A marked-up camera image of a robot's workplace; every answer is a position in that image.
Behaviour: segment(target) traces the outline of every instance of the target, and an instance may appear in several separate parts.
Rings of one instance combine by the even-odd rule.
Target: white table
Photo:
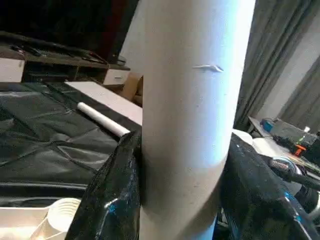
[[[93,81],[72,81],[66,84],[142,126],[142,108],[127,99]]]
[[[320,172],[320,168],[312,163],[306,162],[300,157],[297,157],[290,153],[288,149],[283,146],[279,146],[271,137],[264,137],[264,138],[255,138],[253,139],[253,148],[256,150],[257,153],[274,158],[274,157],[286,157],[289,158],[292,162],[309,167],[318,169]],[[307,174],[320,181],[320,177],[318,175],[313,174],[310,171],[307,171]]]
[[[269,137],[271,136],[269,132],[265,131],[264,128],[260,125],[260,122],[254,117],[249,116],[249,121],[251,126],[249,127],[248,133],[252,134],[253,132],[257,132],[261,137]]]

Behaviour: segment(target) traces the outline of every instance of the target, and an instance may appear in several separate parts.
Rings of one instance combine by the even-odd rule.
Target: black plastic sheet
[[[221,205],[236,240],[319,239],[312,221],[252,146],[232,135]]]
[[[128,133],[88,185],[66,240],[137,240],[141,135]]]
[[[78,102],[141,129],[64,83],[0,83],[0,206],[81,198],[119,139],[77,111]]]

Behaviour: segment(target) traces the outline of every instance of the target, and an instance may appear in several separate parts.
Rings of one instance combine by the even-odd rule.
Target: white cardboard tube
[[[146,0],[141,240],[211,240],[255,0]]]
[[[101,114],[100,112],[83,102],[79,102],[77,108],[118,137],[122,137],[123,135],[130,132],[125,127],[121,126],[120,124],[116,123],[115,121],[111,120],[110,118],[106,117],[105,115]]]

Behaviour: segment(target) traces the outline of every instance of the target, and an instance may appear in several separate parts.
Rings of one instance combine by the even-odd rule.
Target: black television
[[[3,33],[10,37],[15,34],[96,52],[102,43],[108,44],[104,36],[110,36],[110,21],[121,17],[123,20],[115,23],[117,28],[112,26],[111,30],[121,31],[122,37],[109,39],[110,48],[117,45],[116,52],[120,52],[137,3],[138,0],[0,0],[0,37]]]

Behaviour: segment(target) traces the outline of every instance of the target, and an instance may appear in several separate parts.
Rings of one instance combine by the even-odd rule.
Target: gray curtain
[[[246,130],[261,109],[320,0],[256,0],[234,126]]]
[[[320,57],[306,73],[279,115],[280,119],[300,129],[320,130]]]

